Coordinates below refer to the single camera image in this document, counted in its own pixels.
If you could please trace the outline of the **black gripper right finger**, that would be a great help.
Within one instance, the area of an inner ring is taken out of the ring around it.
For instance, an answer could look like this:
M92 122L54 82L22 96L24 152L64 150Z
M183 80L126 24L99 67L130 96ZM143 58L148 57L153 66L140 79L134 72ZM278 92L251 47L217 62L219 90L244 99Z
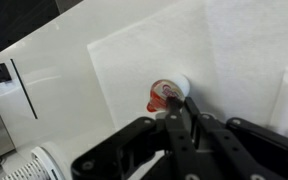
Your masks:
M183 112L191 121L197 150L209 149L216 168L230 180L288 180L288 138L239 117L225 123L202 113L187 97Z

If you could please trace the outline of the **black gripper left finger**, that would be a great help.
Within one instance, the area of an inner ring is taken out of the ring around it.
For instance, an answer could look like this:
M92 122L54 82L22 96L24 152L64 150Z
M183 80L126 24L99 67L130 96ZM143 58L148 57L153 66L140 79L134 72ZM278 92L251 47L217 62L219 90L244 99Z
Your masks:
M185 180L194 172L194 145L184 126L183 103L167 100L160 119L140 117L91 148L71 165L73 180L127 180L162 150L164 155L140 180Z

